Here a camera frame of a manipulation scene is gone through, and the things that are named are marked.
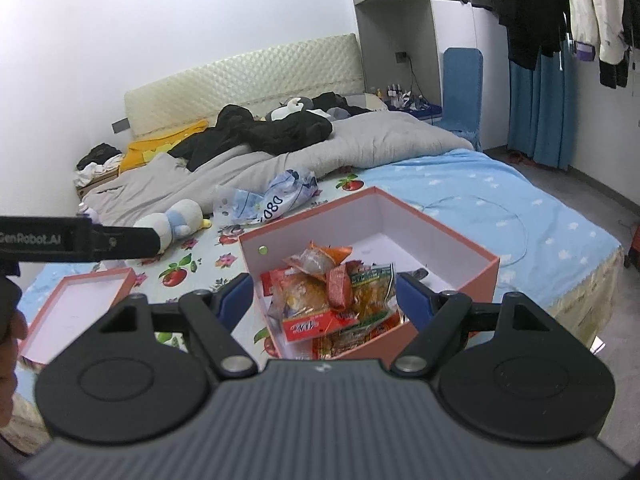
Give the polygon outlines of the person's left hand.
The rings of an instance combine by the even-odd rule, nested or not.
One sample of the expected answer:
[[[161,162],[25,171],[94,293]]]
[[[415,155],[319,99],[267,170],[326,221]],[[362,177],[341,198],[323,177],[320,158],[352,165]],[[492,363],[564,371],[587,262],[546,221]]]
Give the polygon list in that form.
[[[28,335],[28,324],[24,314],[16,310],[9,325],[9,336],[1,344],[0,351],[0,426],[9,425],[13,413],[13,395],[17,379],[15,367],[18,343]]]

